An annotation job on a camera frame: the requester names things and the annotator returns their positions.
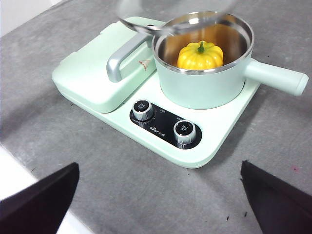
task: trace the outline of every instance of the silver handle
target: silver handle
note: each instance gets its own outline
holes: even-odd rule
[[[121,81],[120,65],[122,61],[136,50],[143,42],[147,41],[148,47],[151,47],[152,36],[137,34],[122,47],[114,52],[108,59],[106,71],[111,82],[117,83]]]

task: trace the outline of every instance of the white surface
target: white surface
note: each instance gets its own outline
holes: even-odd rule
[[[34,184],[37,180],[0,146],[0,202]],[[58,234],[92,234],[70,211],[67,212]]]
[[[1,37],[61,0],[1,0]]]

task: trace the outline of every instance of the saucepan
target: saucepan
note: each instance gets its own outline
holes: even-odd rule
[[[167,22],[165,26],[193,23],[214,14],[215,12],[190,13]],[[151,36],[141,36],[134,42],[135,45],[130,47],[137,48],[150,38]],[[201,40],[213,42],[223,50],[224,65],[208,70],[178,68],[176,61],[179,51],[190,42]],[[241,92],[247,79],[256,80],[295,96],[301,95],[308,82],[308,76],[254,60],[251,58],[254,40],[252,28],[243,19],[231,14],[223,15],[214,24],[181,35],[154,36],[150,46],[164,95],[183,107],[210,109],[233,100]],[[118,67],[114,68],[108,63],[109,77],[114,77],[116,70]]]

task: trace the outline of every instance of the pumpkin stem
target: pumpkin stem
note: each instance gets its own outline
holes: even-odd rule
[[[203,44],[204,44],[204,42],[202,41],[202,42],[200,43],[200,47],[198,47],[198,49],[197,49],[197,51],[198,51],[200,54],[201,54],[201,53],[204,53],[204,51],[205,51],[205,48],[204,48]]]

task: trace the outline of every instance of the mint green appliance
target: mint green appliance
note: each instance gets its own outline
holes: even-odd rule
[[[140,17],[131,21],[163,24]],[[121,47],[127,50],[120,52]],[[257,91],[260,83],[248,77],[256,77],[258,66],[241,73],[246,77],[239,91],[225,104],[188,108],[162,90],[163,74],[175,71],[163,64],[156,65],[165,70],[156,71],[155,58],[148,37],[116,22],[61,61],[52,80],[65,98],[158,155],[182,167],[201,167],[215,156]],[[251,58],[248,63],[259,64]]]

